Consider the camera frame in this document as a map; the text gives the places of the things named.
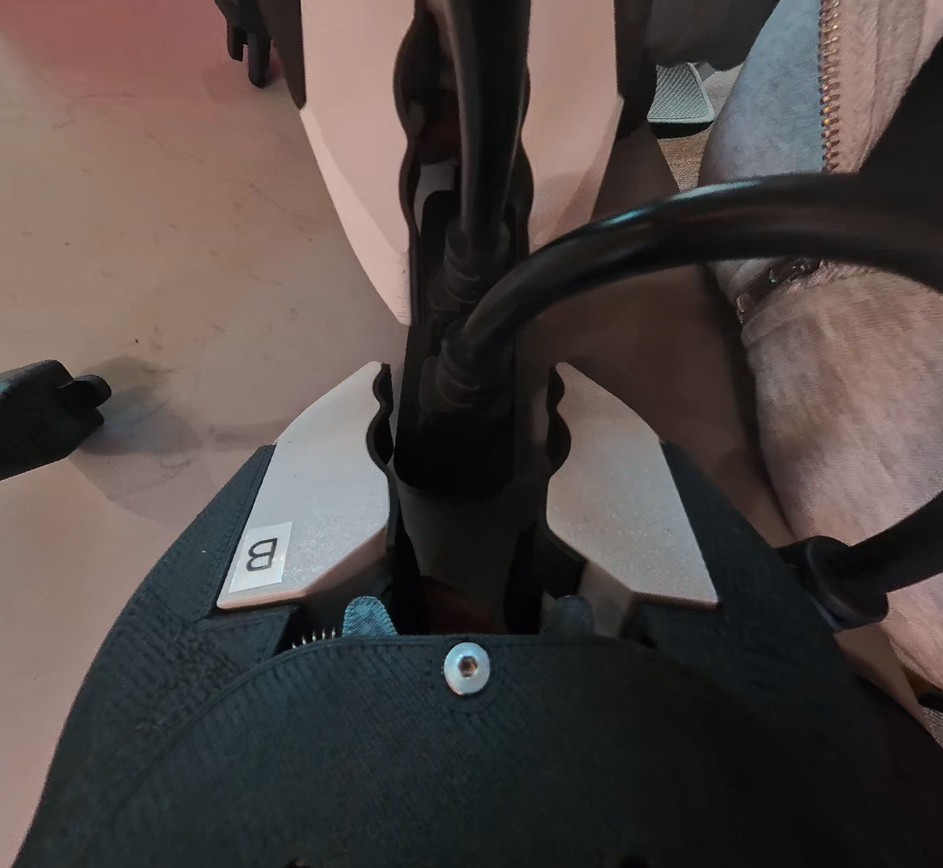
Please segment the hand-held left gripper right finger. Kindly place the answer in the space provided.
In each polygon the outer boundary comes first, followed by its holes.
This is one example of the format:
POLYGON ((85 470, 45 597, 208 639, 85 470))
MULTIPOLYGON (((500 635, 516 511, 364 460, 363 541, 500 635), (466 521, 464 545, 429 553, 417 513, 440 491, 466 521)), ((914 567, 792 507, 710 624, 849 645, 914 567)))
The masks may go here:
POLYGON ((570 442, 549 478, 546 525, 576 556, 576 593, 595 623, 626 624, 648 603, 714 610, 720 599, 655 431, 575 367, 555 371, 570 442))

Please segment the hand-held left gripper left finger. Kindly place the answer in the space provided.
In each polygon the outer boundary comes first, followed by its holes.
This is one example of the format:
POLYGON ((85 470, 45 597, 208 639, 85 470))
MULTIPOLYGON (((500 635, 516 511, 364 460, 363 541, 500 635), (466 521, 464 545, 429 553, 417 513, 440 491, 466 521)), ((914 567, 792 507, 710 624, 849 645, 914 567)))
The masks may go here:
POLYGON ((278 437, 217 599, 221 611, 343 611, 389 581, 390 367, 365 364, 278 437))

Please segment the mesh office chair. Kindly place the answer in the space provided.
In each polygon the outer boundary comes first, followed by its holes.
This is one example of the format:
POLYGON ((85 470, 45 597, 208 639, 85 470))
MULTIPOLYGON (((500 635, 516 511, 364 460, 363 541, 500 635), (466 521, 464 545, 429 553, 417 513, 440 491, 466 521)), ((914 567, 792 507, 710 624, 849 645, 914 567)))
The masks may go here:
POLYGON ((699 134, 715 119, 716 111, 694 63, 656 66, 655 93, 647 120, 658 140, 699 134))

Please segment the person's left hand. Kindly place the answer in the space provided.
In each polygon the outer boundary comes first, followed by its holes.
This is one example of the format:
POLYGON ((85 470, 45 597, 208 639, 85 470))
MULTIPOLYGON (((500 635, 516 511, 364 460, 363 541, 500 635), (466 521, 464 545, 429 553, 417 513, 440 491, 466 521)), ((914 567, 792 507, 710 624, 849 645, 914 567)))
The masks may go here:
POLYGON ((434 635, 491 635, 506 632, 489 608, 433 577, 422 578, 428 631, 434 635))

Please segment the person's zip jacket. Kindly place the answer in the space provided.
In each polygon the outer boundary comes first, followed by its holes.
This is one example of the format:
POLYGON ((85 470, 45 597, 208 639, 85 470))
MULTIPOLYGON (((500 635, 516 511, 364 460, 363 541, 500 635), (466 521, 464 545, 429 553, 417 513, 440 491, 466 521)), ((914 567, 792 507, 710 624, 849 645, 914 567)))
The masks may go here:
MULTIPOLYGON (((739 67, 699 184, 855 174, 941 43, 941 0, 654 0, 661 64, 739 67)), ((941 491, 941 296, 827 260, 711 265, 792 540, 857 544, 941 491)))

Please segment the black power strip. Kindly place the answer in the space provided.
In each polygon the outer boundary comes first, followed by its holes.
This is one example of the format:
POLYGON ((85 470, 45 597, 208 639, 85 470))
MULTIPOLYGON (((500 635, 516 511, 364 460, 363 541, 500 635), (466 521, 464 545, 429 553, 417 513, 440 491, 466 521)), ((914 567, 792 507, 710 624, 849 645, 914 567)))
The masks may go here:
POLYGON ((516 355, 497 378, 500 392, 467 410, 432 407, 442 343, 462 315, 443 304, 446 231, 458 214, 454 191, 433 188, 420 206, 411 261, 416 312, 398 405, 393 465, 404 517, 421 571, 469 595, 487 598, 513 558, 522 514, 515 476, 521 445, 516 355))

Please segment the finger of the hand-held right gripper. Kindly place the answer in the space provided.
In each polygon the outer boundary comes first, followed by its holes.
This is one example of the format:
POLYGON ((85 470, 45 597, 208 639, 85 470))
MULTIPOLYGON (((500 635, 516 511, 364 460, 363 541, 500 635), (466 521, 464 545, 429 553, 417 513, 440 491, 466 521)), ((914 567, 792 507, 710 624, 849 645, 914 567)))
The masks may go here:
POLYGON ((653 0, 532 0, 523 150, 533 178, 528 242, 547 244, 655 195, 646 121, 653 0))
POLYGON ((348 242, 401 324, 411 319, 400 199, 407 134, 394 71, 416 0, 257 0, 348 242))

